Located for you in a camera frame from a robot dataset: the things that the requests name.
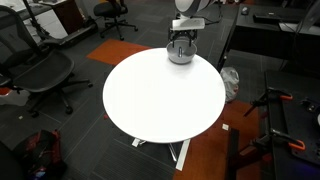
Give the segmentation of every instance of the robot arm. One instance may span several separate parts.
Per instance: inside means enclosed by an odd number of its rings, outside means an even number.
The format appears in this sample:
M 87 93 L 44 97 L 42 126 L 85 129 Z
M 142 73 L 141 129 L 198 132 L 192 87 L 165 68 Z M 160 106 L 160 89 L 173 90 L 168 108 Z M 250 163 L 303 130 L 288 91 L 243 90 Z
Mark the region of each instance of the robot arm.
M 180 18 L 173 20 L 172 28 L 169 29 L 169 40 L 173 42 L 173 46 L 179 37 L 188 38 L 191 46 L 191 41 L 197 38 L 197 29 L 204 29 L 205 26 L 203 18 L 192 18 L 192 16 L 213 2 L 214 0 L 175 0 Z
M 213 2 L 214 0 L 175 0 L 176 8 L 182 17 L 191 17 Z

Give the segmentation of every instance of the mesh chair back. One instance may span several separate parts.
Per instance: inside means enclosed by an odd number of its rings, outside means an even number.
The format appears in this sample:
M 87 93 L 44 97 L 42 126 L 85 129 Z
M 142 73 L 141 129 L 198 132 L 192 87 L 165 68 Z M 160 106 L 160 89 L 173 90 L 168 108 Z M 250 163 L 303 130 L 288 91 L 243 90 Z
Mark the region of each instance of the mesh chair back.
M 41 51 L 19 14 L 0 6 L 0 74 L 11 77 L 10 69 L 25 63 L 34 53 Z
M 126 6 L 126 5 L 124 4 L 124 0 L 119 0 L 119 2 L 120 2 L 120 5 L 121 5 L 121 6 Z

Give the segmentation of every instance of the floor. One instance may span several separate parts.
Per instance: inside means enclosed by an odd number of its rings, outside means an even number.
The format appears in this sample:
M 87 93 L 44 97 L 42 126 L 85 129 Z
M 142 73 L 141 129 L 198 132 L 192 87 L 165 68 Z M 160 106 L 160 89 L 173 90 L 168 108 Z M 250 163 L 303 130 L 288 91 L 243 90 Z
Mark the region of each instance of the floor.
M 168 27 L 175 17 L 173 1 L 135 0 L 128 1 L 127 5 L 129 14 L 125 18 L 137 25 L 139 31 L 122 28 L 125 41 L 154 48 L 165 47 L 168 44 Z M 235 5 L 222 6 L 222 21 L 198 32 L 195 41 L 197 54 L 213 66 L 217 64 L 236 12 Z M 218 6 L 212 5 L 198 16 L 215 20 L 218 18 Z M 97 22 L 103 27 L 102 19 Z M 72 115 L 64 113 L 63 103 L 56 95 L 43 104 L 37 118 L 29 116 L 27 107 L 0 106 L 0 140 L 9 148 L 14 148 L 18 142 L 41 129 L 60 130 L 62 155 L 69 166 L 64 176 L 66 180 L 150 179 L 155 174 L 161 174 L 156 179 L 171 179 L 175 164 L 166 146 L 146 144 L 143 148 L 133 148 L 130 145 L 133 138 L 121 132 L 109 119 L 104 119 L 102 87 L 112 66 L 87 59 L 86 55 L 108 38 L 118 39 L 115 29 L 109 31 L 104 39 L 95 33 L 75 46 L 61 50 L 75 61 L 73 78 L 88 78 L 94 84 L 92 88 L 78 85 L 65 89 L 74 109 Z M 256 98 L 263 92 L 264 71 L 277 70 L 281 63 L 279 59 L 231 51 L 225 66 L 234 67 L 239 73 L 236 99 L 250 102 Z M 142 167 L 136 166 L 138 160 Z M 110 164 L 117 164 L 117 167 L 110 168 Z M 152 167 L 154 171 L 146 172 L 143 167 Z

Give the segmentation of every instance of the orange carpet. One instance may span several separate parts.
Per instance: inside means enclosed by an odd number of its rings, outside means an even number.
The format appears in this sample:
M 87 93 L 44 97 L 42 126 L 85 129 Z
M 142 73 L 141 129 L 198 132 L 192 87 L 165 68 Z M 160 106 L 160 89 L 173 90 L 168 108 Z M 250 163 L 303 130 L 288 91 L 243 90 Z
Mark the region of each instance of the orange carpet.
M 150 47 L 115 39 L 108 39 L 89 55 L 87 55 L 87 58 L 115 66 L 132 54 L 147 49 L 150 49 Z
M 176 170 L 174 180 L 223 180 L 225 178 L 226 156 L 229 131 L 222 129 L 222 124 L 228 124 L 229 129 L 240 132 L 239 149 L 258 136 L 258 111 L 254 110 L 248 117 L 243 114 L 250 104 L 233 101 L 225 108 L 207 131 L 191 139 L 183 170 Z M 244 167 L 237 172 L 237 180 L 259 180 L 259 163 Z

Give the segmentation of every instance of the chair armrest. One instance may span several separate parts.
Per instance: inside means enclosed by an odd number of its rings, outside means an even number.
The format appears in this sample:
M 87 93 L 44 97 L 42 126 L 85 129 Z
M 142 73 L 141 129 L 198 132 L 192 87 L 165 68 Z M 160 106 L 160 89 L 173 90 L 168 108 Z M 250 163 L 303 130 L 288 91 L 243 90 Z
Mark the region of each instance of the chair armrest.
M 11 82 L 11 78 L 0 76 L 0 87 L 7 87 Z

